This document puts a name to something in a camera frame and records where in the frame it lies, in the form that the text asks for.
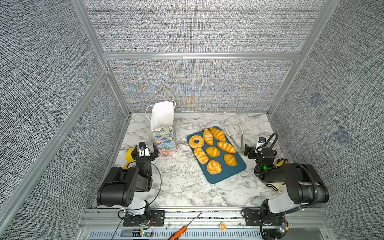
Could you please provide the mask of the white floral paper bag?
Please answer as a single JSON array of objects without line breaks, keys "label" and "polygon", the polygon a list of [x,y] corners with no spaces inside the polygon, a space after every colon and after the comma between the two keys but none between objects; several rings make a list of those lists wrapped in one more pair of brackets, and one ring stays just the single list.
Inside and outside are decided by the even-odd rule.
[{"label": "white floral paper bag", "polygon": [[174,135],[175,107],[176,102],[171,100],[149,105],[145,111],[147,119],[150,120],[155,144],[163,156],[177,152]]}]

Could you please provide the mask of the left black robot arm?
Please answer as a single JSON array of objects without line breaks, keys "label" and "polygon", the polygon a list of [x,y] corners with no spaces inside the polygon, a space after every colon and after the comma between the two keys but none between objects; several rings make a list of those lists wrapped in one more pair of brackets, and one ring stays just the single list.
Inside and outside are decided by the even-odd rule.
[{"label": "left black robot arm", "polygon": [[127,169],[112,167],[97,193],[97,204],[119,207],[126,212],[126,218],[149,220],[150,203],[135,196],[136,192],[149,192],[152,188],[152,162],[159,157],[153,144],[151,151],[146,142],[140,142],[131,153],[135,166]]}]

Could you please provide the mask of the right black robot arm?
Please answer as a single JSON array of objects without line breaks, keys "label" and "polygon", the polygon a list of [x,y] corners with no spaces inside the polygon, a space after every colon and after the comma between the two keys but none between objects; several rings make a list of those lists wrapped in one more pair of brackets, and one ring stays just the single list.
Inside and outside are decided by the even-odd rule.
[{"label": "right black robot arm", "polygon": [[245,145],[245,156],[254,159],[255,176],[266,186],[277,190],[277,184],[286,186],[282,194],[263,201],[258,211],[244,210],[248,225],[265,220],[266,225],[282,222],[283,215],[329,201],[330,194],[317,171],[310,164],[290,163],[287,159],[275,159],[277,152],[259,146]]}]

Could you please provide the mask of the fake long twisted bread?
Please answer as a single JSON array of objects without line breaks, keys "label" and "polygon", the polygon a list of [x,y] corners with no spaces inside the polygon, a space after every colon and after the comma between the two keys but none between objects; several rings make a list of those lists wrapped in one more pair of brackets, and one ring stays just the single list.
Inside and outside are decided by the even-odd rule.
[{"label": "fake long twisted bread", "polygon": [[206,163],[209,162],[209,158],[207,157],[207,155],[205,154],[202,148],[196,148],[194,150],[194,155],[196,156],[199,163],[202,165],[205,165]]}]

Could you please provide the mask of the cream serving tongs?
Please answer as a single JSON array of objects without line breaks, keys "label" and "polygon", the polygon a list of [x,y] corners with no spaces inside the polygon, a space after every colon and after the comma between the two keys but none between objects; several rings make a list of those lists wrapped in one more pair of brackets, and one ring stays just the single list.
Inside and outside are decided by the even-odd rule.
[{"label": "cream serving tongs", "polygon": [[240,155],[244,153],[244,131],[241,123],[222,124],[226,137],[229,138]]}]

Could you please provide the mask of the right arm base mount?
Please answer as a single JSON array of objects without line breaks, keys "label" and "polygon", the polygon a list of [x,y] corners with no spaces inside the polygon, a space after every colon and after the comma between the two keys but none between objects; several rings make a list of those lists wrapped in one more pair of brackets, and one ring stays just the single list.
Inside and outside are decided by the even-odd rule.
[{"label": "right arm base mount", "polygon": [[258,209],[245,208],[241,210],[241,216],[247,226],[259,226],[263,240],[280,240],[289,231],[289,224],[283,214],[266,214]]}]

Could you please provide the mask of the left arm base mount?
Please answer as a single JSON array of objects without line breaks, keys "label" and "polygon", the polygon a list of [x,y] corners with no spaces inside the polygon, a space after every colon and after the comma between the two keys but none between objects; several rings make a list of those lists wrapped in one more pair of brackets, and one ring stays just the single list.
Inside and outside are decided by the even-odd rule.
[{"label": "left arm base mount", "polygon": [[153,227],[163,227],[165,221],[164,210],[149,210],[143,215],[126,213],[123,221],[124,227],[148,228],[151,224]]}]

